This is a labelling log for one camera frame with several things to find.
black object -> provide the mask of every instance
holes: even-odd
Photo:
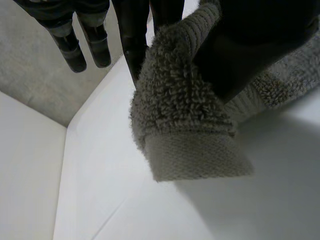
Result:
[[[230,5],[226,7],[228,1],[221,1],[224,3],[221,4],[222,12],[234,8],[234,1],[229,1]],[[306,8],[308,3],[313,6],[316,2],[306,0],[305,5],[300,2],[300,8],[294,4],[295,2],[291,2],[292,6],[296,6],[291,9],[291,13],[296,12],[297,16],[290,21],[290,16],[283,14],[285,9],[282,9],[282,16],[277,16],[277,27],[274,27],[270,17],[264,20],[257,19],[263,27],[254,28],[256,22],[252,18],[249,22],[247,15],[240,20],[245,24],[241,25],[236,21],[241,13],[234,12],[231,15],[223,15],[222,20],[210,31],[193,62],[198,66],[202,79],[212,83],[214,92],[225,103],[235,97],[254,76],[303,46],[318,30],[319,20],[316,12],[314,9],[309,11]]]
[[[86,70],[87,63],[79,46],[79,40],[72,27],[72,21],[68,20],[59,27],[47,28],[47,30],[54,39],[70,69],[75,73]]]
[[[95,65],[98,68],[105,68],[109,66],[111,64],[111,56],[108,47],[108,35],[103,24],[106,15],[104,15],[102,23],[100,22],[100,25],[98,26],[87,25],[81,16],[82,15],[78,14],[79,23],[83,30],[86,42],[88,43]],[[92,14],[89,18],[94,19],[96,16],[97,15]]]

white floor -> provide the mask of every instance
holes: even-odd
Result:
[[[320,239],[320,90],[241,127],[255,176],[170,183],[132,141],[133,91],[122,57],[72,120],[54,240]]]

terry cloth towel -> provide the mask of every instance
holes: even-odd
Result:
[[[234,140],[237,122],[281,107],[320,83],[318,31],[224,105],[192,63],[220,17],[217,2],[204,3],[161,29],[146,52],[131,103],[131,128],[158,182],[252,174],[250,161]]]

white surface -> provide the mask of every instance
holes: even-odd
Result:
[[[133,89],[122,57],[72,120],[54,240],[320,239],[319,90],[242,127],[255,176],[156,183],[132,142]]]
[[[67,129],[0,92],[0,239],[51,240]]]

gray fabric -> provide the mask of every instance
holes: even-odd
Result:
[[[250,162],[234,141],[236,121],[286,104],[320,83],[318,32],[223,105],[192,63],[219,11],[212,3],[201,5],[161,29],[146,53],[130,115],[134,141],[156,181],[251,174]]]

